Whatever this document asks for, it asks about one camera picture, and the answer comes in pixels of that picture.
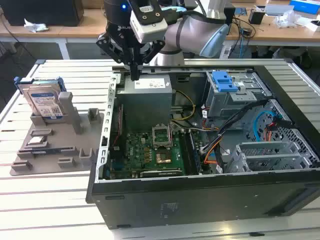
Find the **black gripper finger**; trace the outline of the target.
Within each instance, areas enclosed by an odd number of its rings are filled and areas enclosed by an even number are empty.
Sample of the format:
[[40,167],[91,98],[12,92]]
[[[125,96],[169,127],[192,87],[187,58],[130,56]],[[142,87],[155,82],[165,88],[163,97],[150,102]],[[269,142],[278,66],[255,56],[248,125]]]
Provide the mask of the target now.
[[136,59],[137,74],[136,79],[139,80],[142,72],[143,64],[148,64],[165,46],[164,40],[154,40],[149,43],[140,44]]
[[115,62],[123,63],[130,72],[132,81],[137,80],[137,64],[134,62],[133,48],[129,47],[128,41],[123,33],[102,33],[96,44]]

